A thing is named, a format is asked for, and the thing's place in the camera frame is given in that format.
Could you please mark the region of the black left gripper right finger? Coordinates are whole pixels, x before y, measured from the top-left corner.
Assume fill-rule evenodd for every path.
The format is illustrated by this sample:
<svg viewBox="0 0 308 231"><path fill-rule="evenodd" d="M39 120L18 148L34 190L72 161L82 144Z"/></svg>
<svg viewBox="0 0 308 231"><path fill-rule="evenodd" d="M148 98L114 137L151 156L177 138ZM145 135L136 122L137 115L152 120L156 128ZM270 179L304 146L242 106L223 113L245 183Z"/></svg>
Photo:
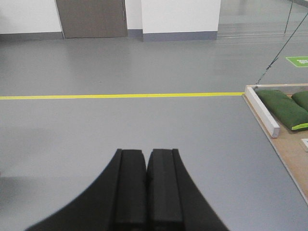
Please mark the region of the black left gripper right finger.
<svg viewBox="0 0 308 231"><path fill-rule="evenodd" d="M226 231L177 149L154 149L147 168L148 230Z"/></svg>

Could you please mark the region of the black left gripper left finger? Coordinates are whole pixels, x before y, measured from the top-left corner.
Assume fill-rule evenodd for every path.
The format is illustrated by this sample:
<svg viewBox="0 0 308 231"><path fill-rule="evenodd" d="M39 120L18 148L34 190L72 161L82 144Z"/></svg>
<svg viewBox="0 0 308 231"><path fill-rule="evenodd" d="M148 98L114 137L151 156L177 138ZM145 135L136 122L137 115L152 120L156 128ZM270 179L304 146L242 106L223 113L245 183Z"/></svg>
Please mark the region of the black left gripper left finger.
<svg viewBox="0 0 308 231"><path fill-rule="evenodd" d="M141 150L118 149L97 179L29 231L144 231L146 165Z"/></svg>

